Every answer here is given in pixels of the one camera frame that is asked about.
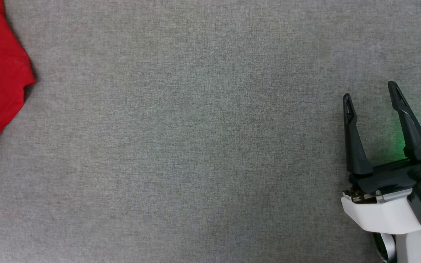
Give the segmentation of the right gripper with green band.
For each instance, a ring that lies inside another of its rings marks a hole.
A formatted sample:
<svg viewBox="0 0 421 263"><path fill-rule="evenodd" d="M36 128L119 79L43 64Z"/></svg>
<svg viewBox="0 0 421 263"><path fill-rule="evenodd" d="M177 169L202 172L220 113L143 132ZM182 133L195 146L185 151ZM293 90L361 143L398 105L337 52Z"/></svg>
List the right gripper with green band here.
<svg viewBox="0 0 421 263"><path fill-rule="evenodd" d="M357 129L349 93L343 97L346 169L352 187L341 203L363 230L393 235L421 230L421 125L399 85L388 81L392 107L399 115L406 158L373 167Z"/></svg>

